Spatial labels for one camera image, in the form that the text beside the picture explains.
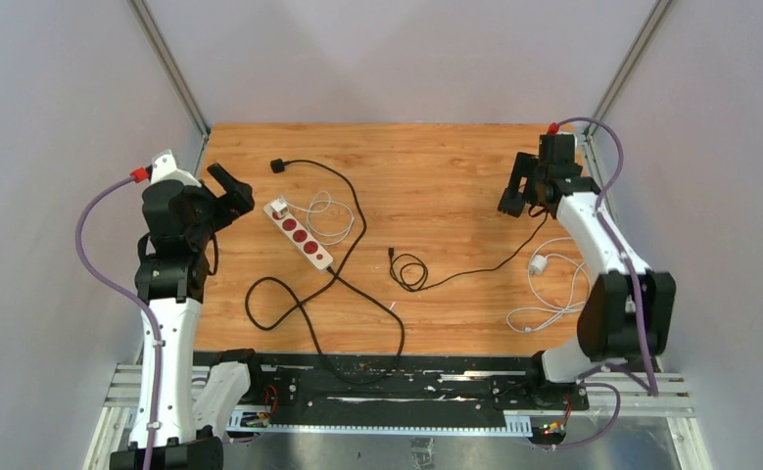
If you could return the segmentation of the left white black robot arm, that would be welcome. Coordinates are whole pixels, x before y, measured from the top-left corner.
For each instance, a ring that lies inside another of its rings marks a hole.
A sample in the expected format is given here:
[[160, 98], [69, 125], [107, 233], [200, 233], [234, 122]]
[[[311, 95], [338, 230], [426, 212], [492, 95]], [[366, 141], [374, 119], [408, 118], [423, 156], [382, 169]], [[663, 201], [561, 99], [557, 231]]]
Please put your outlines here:
[[227, 425], [238, 401], [258, 402], [265, 378], [251, 368], [252, 351], [224, 352], [205, 388], [193, 395], [193, 352], [205, 284], [214, 274], [206, 254], [218, 231], [255, 205], [252, 187], [221, 165], [210, 175], [215, 195], [173, 156], [135, 172], [148, 227], [139, 243], [135, 290], [127, 296], [144, 314], [140, 397], [127, 448], [112, 453], [112, 469], [220, 469]]

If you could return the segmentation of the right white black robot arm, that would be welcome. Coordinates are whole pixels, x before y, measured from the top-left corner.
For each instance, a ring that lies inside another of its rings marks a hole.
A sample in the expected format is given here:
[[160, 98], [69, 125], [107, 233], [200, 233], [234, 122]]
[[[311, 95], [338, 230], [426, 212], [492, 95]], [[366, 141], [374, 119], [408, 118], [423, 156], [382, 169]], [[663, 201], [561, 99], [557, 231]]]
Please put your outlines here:
[[591, 284], [574, 337], [536, 353], [536, 374], [524, 384], [529, 403], [550, 408], [562, 399], [563, 383], [634, 357], [644, 364], [643, 387], [655, 395], [652, 360], [668, 342], [676, 281], [650, 267], [613, 225], [600, 187], [576, 160], [574, 135], [549, 131], [540, 136], [537, 155], [517, 154], [498, 210], [518, 217], [529, 208], [552, 215], [567, 231]]

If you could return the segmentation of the white red power strip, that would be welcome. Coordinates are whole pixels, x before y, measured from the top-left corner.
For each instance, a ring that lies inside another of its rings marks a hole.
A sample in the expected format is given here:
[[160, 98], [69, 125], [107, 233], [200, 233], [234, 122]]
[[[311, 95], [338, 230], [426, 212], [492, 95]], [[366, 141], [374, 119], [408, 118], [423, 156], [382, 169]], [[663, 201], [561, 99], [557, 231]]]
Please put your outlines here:
[[334, 258], [311, 234], [310, 230], [292, 215], [291, 211], [290, 214], [282, 220], [275, 220], [272, 218], [269, 207], [269, 204], [272, 201], [266, 203], [262, 210], [278, 231], [316, 270], [325, 272], [329, 268], [332, 268]]

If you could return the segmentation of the white usb charger plug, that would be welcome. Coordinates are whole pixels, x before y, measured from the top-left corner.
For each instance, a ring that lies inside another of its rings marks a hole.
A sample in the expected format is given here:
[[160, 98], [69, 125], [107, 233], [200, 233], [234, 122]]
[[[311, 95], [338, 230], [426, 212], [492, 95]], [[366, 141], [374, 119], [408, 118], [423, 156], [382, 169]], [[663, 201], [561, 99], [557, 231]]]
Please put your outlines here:
[[282, 220], [290, 214], [289, 205], [283, 198], [273, 200], [269, 204], [271, 216], [275, 220]]

